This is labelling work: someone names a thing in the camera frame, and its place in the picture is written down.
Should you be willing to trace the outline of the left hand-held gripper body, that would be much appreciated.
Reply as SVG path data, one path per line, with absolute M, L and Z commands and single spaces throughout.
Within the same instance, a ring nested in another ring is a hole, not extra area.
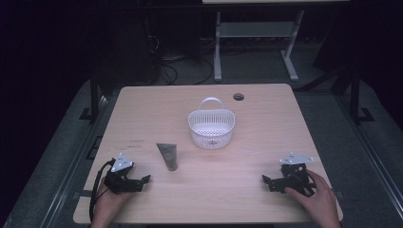
M 127 177 L 133 166 L 134 162 L 129 160 L 123 153 L 120 153 L 106 173 L 105 186 L 115 194 L 133 192 L 133 180 Z

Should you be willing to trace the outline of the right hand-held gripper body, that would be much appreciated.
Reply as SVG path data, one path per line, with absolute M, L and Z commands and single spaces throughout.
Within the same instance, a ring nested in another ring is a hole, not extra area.
M 307 173 L 306 164 L 313 162 L 313 157 L 307 157 L 290 152 L 286 158 L 280 159 L 280 172 L 283 175 L 283 180 L 280 184 L 280 192 L 284 193 L 285 188 L 289 187 L 306 197 L 311 197 L 314 194 L 316 187 Z

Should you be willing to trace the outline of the person's left hand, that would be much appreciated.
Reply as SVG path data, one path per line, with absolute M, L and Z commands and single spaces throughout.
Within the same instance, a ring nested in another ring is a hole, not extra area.
M 115 194 L 107 188 L 104 181 L 105 179 L 101 179 L 97 191 L 90 228 L 108 228 L 125 203 L 134 196 L 134 193 Z

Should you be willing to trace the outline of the person's right hand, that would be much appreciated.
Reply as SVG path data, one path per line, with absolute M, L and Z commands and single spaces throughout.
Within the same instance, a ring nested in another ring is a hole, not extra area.
M 336 195 L 320 175 L 311 170 L 308 170 L 307 174 L 317 188 L 311 197 L 305 197 L 290 187 L 285 188 L 285 193 L 306 209 L 319 228 L 341 228 L 336 208 Z

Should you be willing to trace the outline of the grey squeeze tube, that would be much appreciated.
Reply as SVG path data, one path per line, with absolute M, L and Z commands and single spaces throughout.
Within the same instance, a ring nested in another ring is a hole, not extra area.
M 169 171 L 178 169 L 177 145 L 170 143 L 158 143 L 157 147 L 163 156 L 164 163 Z

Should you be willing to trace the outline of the black stand leg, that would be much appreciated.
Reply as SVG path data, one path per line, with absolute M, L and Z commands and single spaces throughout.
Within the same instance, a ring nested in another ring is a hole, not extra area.
M 363 122 L 373 122 L 374 117 L 367 107 L 359 105 L 360 77 L 356 70 L 351 75 L 350 92 L 350 116 L 354 123 L 360 125 Z
M 83 109 L 80 115 L 80 120 L 86 120 L 92 124 L 98 118 L 100 112 L 99 103 L 101 101 L 99 87 L 97 83 L 97 77 L 94 73 L 90 75 L 89 86 L 90 86 L 90 107 L 86 107 Z

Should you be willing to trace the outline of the white plastic basket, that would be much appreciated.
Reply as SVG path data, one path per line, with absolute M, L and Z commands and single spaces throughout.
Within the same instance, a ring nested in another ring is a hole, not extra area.
M 203 109 L 209 102 L 216 102 L 221 107 Z M 203 99 L 197 110 L 188 115 L 188 125 L 193 143 L 202 149 L 216 150 L 230 143 L 235 128 L 235 114 L 224 107 L 223 102 L 216 97 Z

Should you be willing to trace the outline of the grey metal stand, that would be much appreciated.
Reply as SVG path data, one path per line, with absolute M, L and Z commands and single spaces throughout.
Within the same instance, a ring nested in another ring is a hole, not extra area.
M 291 81 L 299 80 L 291 60 L 291 53 L 297 39 L 304 11 L 297 13 L 294 21 L 285 22 L 222 22 L 221 13 L 216 14 L 214 80 L 222 80 L 221 73 L 221 39 L 222 38 L 288 38 L 286 49 L 280 52 L 283 63 Z

